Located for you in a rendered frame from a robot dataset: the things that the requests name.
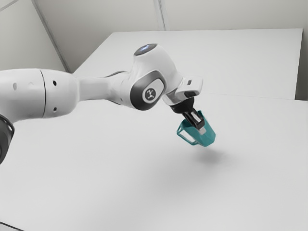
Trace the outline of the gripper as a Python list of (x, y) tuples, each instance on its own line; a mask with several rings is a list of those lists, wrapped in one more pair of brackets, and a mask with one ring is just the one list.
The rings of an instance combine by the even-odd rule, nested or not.
[(182, 114), (185, 118), (185, 128), (195, 128), (200, 134), (206, 133), (205, 119), (194, 109), (194, 97), (190, 97), (178, 104), (171, 105), (171, 110), (176, 114)]

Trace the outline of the teal faceted mug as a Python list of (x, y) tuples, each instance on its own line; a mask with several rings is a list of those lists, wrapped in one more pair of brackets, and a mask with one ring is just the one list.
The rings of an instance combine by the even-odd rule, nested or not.
[(186, 118), (180, 123), (177, 135), (190, 145), (201, 145), (203, 147), (211, 145), (215, 141), (216, 134), (202, 111), (193, 110), (188, 113), (188, 118), (192, 118), (193, 122), (196, 121), (197, 127)]

